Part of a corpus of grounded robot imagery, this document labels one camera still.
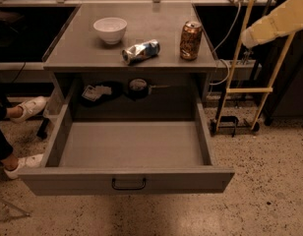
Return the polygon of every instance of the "white bowl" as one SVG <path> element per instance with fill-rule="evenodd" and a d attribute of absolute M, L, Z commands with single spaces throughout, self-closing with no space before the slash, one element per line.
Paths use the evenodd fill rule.
<path fill-rule="evenodd" d="M 127 22 L 119 18 L 105 18 L 94 22 L 93 27 L 107 44 L 118 43 L 124 36 Z"/>

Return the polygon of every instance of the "white cable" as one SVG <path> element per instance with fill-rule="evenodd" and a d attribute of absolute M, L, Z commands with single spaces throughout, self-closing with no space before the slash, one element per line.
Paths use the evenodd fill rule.
<path fill-rule="evenodd" d="M 217 82 L 217 83 L 210 83 L 210 86 L 217 86 L 217 85 L 220 85 L 220 84 L 224 83 L 225 81 L 227 81 L 227 79 L 228 79 L 228 77 L 229 77 L 230 68 L 229 68 L 229 66 L 228 66 L 228 63 L 227 63 L 225 60 L 223 60 L 223 59 L 219 59 L 219 61 L 221 61 L 221 62 L 226 66 L 226 68 L 227 68 L 227 76 L 226 76 L 223 80 L 221 80 L 220 82 Z"/>
<path fill-rule="evenodd" d="M 236 15 L 236 17 L 234 18 L 234 21 L 233 21 L 233 23 L 232 23 L 232 25 L 231 25 L 231 27 L 230 27 L 230 29 L 229 29 L 229 31 L 228 31 L 228 34 L 227 34 L 226 37 L 221 41 L 221 43 L 212 51 L 212 53 L 215 53 L 215 52 L 220 48 L 220 46 L 221 46 L 221 45 L 227 40 L 227 38 L 229 37 L 229 35 L 230 35 L 230 33 L 231 33 L 231 31 L 232 31 L 232 29 L 233 29 L 233 27 L 234 27 L 234 24 L 237 22 L 237 19 L 238 19 L 238 17 L 239 17 L 240 10 L 241 10 L 241 3 L 238 4 L 237 15 Z"/>

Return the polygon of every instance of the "can lying on its side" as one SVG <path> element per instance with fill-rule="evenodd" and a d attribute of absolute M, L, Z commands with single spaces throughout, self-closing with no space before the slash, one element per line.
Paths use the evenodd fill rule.
<path fill-rule="evenodd" d="M 202 25 L 199 22 L 188 21 L 182 28 L 180 41 L 180 56 L 186 60 L 198 57 L 202 38 Z"/>
<path fill-rule="evenodd" d="M 122 56 L 126 64 L 131 64 L 134 61 L 142 61 L 157 55 L 160 51 L 159 42 L 155 39 L 150 41 L 135 44 L 122 51 Z"/>

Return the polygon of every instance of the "gray tabletop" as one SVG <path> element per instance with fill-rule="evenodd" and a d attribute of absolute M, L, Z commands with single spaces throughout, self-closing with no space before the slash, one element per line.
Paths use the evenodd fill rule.
<path fill-rule="evenodd" d="M 118 44 L 105 44 L 93 28 L 96 20 L 107 17 L 122 18 L 128 23 Z M 83 4 L 61 38 L 50 47 L 44 69 L 57 72 L 211 71 L 216 64 L 204 35 L 196 60 L 180 58 L 181 30 L 190 20 L 198 20 L 191 3 Z M 130 66 L 124 63 L 123 49 L 151 39 L 160 43 L 157 56 Z"/>

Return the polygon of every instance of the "terrazzo floor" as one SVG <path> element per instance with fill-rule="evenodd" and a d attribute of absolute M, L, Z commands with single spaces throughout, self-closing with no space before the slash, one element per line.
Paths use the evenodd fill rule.
<path fill-rule="evenodd" d="M 226 112 L 251 117 L 251 106 Z M 208 123 L 216 108 L 205 109 Z M 43 152 L 40 120 L 0 123 L 15 154 Z M 235 175 L 222 194 L 37 197 L 0 167 L 0 235 L 303 236 L 303 120 L 279 120 L 258 133 L 212 136 L 217 164 Z"/>

